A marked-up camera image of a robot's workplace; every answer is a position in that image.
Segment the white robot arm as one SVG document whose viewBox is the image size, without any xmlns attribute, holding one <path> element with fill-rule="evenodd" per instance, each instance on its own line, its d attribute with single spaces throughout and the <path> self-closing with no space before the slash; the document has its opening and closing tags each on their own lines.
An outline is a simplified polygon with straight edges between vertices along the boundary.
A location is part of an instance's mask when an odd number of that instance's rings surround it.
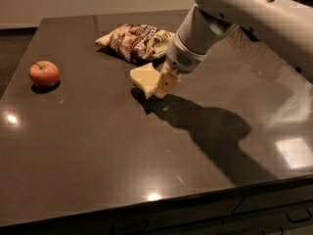
<svg viewBox="0 0 313 235">
<path fill-rule="evenodd" d="M 166 50 L 153 94 L 164 97 L 208 50 L 236 27 L 250 31 L 308 80 L 313 79 L 313 8 L 292 0 L 195 0 Z"/>
</svg>

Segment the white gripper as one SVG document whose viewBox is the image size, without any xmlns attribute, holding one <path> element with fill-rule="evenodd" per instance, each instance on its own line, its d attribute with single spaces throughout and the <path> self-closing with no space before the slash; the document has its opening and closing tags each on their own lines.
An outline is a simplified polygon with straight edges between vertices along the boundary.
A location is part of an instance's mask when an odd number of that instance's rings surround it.
<svg viewBox="0 0 313 235">
<path fill-rule="evenodd" d="M 181 72 L 193 72 L 206 58 L 208 45 L 203 39 L 186 39 L 176 34 L 165 52 L 163 64 L 153 94 L 165 97 L 181 81 Z"/>
</svg>

